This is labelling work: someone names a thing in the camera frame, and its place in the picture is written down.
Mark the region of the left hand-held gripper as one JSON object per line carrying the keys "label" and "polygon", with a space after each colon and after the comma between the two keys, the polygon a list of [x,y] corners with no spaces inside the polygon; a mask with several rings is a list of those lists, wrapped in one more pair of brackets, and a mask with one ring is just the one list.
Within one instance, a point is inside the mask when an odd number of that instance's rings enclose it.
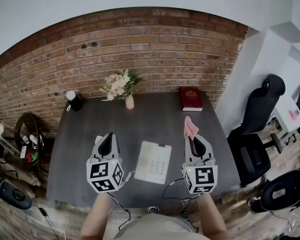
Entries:
{"label": "left hand-held gripper", "polygon": [[119,141],[113,132],[107,133],[94,144],[92,157],[86,162],[86,179],[95,192],[111,193],[122,187],[124,170],[121,159],[116,159],[119,155]]}

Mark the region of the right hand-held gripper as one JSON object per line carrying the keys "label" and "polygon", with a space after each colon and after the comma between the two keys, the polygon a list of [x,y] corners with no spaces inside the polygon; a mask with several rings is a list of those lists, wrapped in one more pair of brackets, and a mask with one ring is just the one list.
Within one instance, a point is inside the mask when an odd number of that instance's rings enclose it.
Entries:
{"label": "right hand-held gripper", "polygon": [[218,183],[218,166],[211,159],[212,145],[202,136],[184,139],[184,156],[181,171],[190,194],[210,193]]}

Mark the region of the pink cloth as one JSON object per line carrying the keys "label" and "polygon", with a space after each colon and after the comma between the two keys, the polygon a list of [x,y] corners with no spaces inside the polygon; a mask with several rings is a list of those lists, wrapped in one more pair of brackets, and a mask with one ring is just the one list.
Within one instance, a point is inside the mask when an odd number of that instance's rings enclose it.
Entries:
{"label": "pink cloth", "polygon": [[184,120],[184,137],[194,140],[198,132],[199,128],[192,122],[189,116],[186,116]]}

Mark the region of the white telephone base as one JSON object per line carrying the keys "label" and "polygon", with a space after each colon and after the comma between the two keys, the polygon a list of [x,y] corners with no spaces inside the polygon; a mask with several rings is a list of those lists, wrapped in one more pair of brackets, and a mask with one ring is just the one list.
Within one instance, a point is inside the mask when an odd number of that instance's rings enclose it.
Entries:
{"label": "white telephone base", "polygon": [[143,141],[134,172],[136,180],[163,185],[169,168],[172,147]]}

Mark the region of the person's left forearm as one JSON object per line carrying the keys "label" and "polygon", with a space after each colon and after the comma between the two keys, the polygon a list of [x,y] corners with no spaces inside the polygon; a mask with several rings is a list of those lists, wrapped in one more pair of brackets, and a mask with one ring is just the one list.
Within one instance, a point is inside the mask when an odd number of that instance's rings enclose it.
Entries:
{"label": "person's left forearm", "polygon": [[105,193],[99,193],[95,202],[85,218],[79,240],[103,240],[108,218],[111,210],[112,199]]}

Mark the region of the person's right forearm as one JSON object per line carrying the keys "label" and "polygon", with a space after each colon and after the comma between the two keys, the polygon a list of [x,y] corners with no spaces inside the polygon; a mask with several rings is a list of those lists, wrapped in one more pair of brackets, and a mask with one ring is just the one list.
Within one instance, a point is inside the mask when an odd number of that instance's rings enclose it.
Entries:
{"label": "person's right forearm", "polygon": [[217,209],[211,195],[204,193],[197,199],[202,233],[210,240],[229,240],[224,219]]}

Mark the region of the pink vase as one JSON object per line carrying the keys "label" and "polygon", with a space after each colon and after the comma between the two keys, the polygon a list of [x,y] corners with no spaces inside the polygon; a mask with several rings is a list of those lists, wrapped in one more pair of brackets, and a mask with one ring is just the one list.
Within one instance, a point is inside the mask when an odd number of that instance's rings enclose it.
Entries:
{"label": "pink vase", "polygon": [[131,110],[134,108],[135,103],[134,103],[134,98],[132,95],[129,95],[125,98],[125,106],[127,109]]}

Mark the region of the black cylinder speaker white top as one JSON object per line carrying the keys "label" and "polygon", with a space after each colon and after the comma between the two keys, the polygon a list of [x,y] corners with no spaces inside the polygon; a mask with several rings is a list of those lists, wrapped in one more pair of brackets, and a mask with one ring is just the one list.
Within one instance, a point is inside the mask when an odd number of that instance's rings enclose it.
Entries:
{"label": "black cylinder speaker white top", "polygon": [[83,107],[83,101],[78,97],[74,90],[66,92],[66,99],[68,101],[68,106],[66,108],[67,112],[71,109],[73,111],[79,111]]}

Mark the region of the red hardcover book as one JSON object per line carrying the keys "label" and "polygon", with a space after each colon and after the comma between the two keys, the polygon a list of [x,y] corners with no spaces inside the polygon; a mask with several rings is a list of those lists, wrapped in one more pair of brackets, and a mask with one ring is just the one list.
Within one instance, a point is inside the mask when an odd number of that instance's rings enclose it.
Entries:
{"label": "red hardcover book", "polygon": [[184,112],[201,112],[204,103],[197,87],[180,86],[178,88],[179,101]]}

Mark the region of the pale flower bouquet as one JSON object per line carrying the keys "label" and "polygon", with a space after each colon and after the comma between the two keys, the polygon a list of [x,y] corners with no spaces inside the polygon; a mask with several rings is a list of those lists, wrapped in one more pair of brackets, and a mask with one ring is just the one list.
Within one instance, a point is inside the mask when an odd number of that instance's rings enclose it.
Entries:
{"label": "pale flower bouquet", "polygon": [[125,100],[132,95],[133,88],[142,80],[143,77],[131,69],[121,69],[117,73],[111,73],[104,79],[104,85],[100,88],[106,96],[103,101]]}

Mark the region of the red green toy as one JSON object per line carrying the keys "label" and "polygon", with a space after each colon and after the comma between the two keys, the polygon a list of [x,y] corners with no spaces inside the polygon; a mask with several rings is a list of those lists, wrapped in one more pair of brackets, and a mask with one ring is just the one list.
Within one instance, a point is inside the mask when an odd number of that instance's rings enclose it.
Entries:
{"label": "red green toy", "polygon": [[25,159],[26,159],[27,163],[29,163],[29,164],[36,163],[38,161],[38,159],[39,159],[39,154],[37,152],[35,152],[35,153],[28,153],[25,156]]}

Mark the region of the black rounded case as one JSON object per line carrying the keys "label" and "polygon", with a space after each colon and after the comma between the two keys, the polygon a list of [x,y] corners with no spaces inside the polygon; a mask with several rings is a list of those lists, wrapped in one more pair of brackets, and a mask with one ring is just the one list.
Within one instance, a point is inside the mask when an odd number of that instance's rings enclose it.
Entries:
{"label": "black rounded case", "polygon": [[263,189],[260,203],[266,211],[295,206],[300,201],[300,171],[287,172],[270,181]]}

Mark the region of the brown wicker chair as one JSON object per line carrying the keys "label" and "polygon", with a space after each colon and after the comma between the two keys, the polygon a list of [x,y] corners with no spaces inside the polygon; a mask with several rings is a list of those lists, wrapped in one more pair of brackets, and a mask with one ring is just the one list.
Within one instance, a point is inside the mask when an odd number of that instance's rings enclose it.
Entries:
{"label": "brown wicker chair", "polygon": [[[34,135],[37,138],[37,145],[29,139],[30,135]],[[29,144],[23,141],[23,136],[27,136]],[[21,158],[25,165],[31,167],[36,173],[38,173],[39,170],[44,173],[49,173],[49,151],[53,146],[54,139],[44,137],[38,116],[30,112],[22,114],[14,129],[14,140],[20,153],[22,146],[27,146],[26,155],[28,153],[38,153],[39,155],[39,159],[36,163],[27,163],[26,157]]]}

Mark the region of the black rounded speaker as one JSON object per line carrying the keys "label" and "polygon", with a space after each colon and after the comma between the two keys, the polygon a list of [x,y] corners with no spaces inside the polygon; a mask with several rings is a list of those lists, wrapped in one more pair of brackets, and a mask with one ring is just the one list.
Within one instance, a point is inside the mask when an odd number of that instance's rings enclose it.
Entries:
{"label": "black rounded speaker", "polygon": [[0,184],[0,198],[20,210],[28,210],[32,207],[31,198],[6,181]]}

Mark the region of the small pink object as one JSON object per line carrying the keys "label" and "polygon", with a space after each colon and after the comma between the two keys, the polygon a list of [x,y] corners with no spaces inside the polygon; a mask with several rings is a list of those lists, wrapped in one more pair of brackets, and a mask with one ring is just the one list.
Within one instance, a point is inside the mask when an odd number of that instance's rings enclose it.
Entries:
{"label": "small pink object", "polygon": [[292,120],[292,121],[296,121],[297,119],[298,119],[298,116],[299,116],[299,114],[300,114],[300,112],[299,112],[299,110],[297,110],[297,109],[295,109],[295,110],[289,110],[288,111],[288,114],[289,114],[289,116],[290,116],[290,119]]}

